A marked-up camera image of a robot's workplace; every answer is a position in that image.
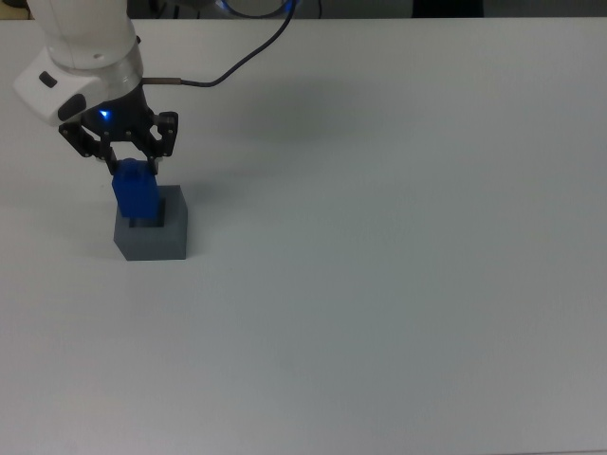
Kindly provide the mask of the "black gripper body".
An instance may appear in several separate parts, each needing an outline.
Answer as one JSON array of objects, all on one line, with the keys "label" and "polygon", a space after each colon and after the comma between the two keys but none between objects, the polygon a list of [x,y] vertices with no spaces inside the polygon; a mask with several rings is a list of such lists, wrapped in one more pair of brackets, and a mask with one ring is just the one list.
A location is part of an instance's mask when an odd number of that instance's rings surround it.
[{"label": "black gripper body", "polygon": [[103,102],[83,113],[83,134],[100,141],[105,134],[111,142],[153,143],[154,112],[149,108],[141,85],[120,98]]}]

